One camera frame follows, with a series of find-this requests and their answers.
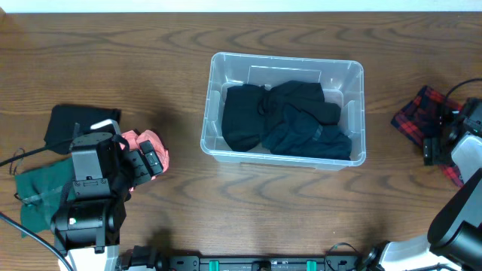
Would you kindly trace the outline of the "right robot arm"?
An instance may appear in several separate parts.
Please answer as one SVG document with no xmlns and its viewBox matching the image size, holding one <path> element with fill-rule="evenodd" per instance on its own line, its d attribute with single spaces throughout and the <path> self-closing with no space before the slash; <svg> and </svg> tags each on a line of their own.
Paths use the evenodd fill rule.
<svg viewBox="0 0 482 271">
<path fill-rule="evenodd" d="M 481 100 L 469 98 L 444 116 L 441 135 L 423 141 L 424 164 L 453 163 L 463 186 L 426 235 L 373 248 L 360 270 L 481 269 Z"/>
</svg>

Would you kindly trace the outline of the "red plaid flannel shirt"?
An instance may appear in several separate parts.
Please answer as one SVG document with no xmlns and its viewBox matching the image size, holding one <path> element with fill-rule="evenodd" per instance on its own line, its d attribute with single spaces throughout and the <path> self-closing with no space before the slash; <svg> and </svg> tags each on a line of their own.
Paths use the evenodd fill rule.
<svg viewBox="0 0 482 271">
<path fill-rule="evenodd" d="M 426 154 L 426 139 L 441 137 L 442 126 L 440 125 L 442 106 L 445 105 L 446 112 L 459 111 L 462 105 L 448 99 L 446 96 L 434 90 L 430 86 L 423 86 L 415 98 L 406 104 L 394 115 L 391 124 L 402 135 L 406 136 L 416 146 L 422 148 L 424 154 L 424 165 L 433 166 L 431 154 Z"/>
</svg>

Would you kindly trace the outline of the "black garment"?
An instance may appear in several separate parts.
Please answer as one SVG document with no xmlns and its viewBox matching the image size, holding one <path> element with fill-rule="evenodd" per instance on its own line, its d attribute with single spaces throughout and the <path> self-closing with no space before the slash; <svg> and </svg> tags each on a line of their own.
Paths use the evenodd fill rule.
<svg viewBox="0 0 482 271">
<path fill-rule="evenodd" d="M 44 141 L 50 150 L 57 154 L 68 154 L 78 123 L 78 135 L 90 131 L 90 127 L 98 122 L 112 119 L 120 121 L 121 110 L 117 108 L 96 108 L 84 105 L 56 105 L 52 108 L 50 121 Z"/>
</svg>

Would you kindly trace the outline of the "pink shirt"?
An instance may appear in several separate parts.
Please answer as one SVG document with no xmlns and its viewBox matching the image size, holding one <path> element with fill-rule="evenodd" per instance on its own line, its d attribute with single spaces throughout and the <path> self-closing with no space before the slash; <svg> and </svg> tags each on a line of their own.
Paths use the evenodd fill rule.
<svg viewBox="0 0 482 271">
<path fill-rule="evenodd" d="M 139 143 L 149 140 L 154 146 L 154 151 L 157 153 L 157 156 L 159 157 L 163 165 L 163 173 L 169 168 L 169 151 L 163 145 L 160 137 L 155 132 L 149 129 L 145 130 L 142 133 L 138 133 L 136 130 L 130 130 L 128 132 L 122 133 L 121 136 L 127 140 L 130 151 L 139 149 Z M 135 188 L 136 187 L 131 187 L 130 192 L 134 191 Z"/>
</svg>

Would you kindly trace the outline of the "dark navy garment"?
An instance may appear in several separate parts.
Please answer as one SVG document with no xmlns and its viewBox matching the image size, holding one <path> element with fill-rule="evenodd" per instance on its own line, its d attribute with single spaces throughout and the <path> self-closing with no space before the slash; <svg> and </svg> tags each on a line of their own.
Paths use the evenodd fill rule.
<svg viewBox="0 0 482 271">
<path fill-rule="evenodd" d="M 340 117 L 319 83 L 287 81 L 270 90 L 243 84 L 227 89 L 221 131 L 233 151 L 261 145 L 275 155 L 349 160 L 352 141 Z"/>
</svg>

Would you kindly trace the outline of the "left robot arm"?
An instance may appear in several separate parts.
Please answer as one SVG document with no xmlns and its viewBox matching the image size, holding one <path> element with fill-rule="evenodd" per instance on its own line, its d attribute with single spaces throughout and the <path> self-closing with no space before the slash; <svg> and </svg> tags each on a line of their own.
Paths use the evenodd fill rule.
<svg viewBox="0 0 482 271">
<path fill-rule="evenodd" d="M 119 255 L 125 203 L 134 188 L 164 171 L 154 143 L 132 149 L 119 134 L 94 132 L 71 143 L 75 198 L 51 220 L 54 247 L 67 270 L 129 269 Z"/>
</svg>

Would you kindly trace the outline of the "green garment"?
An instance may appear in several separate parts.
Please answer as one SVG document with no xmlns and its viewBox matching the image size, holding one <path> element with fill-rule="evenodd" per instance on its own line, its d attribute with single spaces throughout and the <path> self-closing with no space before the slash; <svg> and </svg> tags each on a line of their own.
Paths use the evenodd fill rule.
<svg viewBox="0 0 482 271">
<path fill-rule="evenodd" d="M 60 207 L 63 188 L 74 177 L 71 158 L 16 175 L 16 198 L 22 203 L 21 224 L 34 233 L 49 230 L 51 218 Z"/>
</svg>

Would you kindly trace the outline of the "clear plastic storage bin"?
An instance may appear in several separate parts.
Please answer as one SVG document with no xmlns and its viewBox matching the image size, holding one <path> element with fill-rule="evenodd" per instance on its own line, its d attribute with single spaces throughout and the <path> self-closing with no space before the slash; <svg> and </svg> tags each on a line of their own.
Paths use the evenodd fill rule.
<svg viewBox="0 0 482 271">
<path fill-rule="evenodd" d="M 271 154 L 257 146 L 248 152 L 232 151 L 223 138 L 221 122 L 227 89 L 253 84 L 266 89 L 286 81 L 319 83 L 326 102 L 340 106 L 339 127 L 352 141 L 349 160 L 328 160 Z M 241 53 L 216 53 L 210 63 L 209 83 L 200 147 L 225 163 L 260 163 L 339 171 L 363 164 L 367 156 L 364 68 L 354 60 L 309 59 Z"/>
</svg>

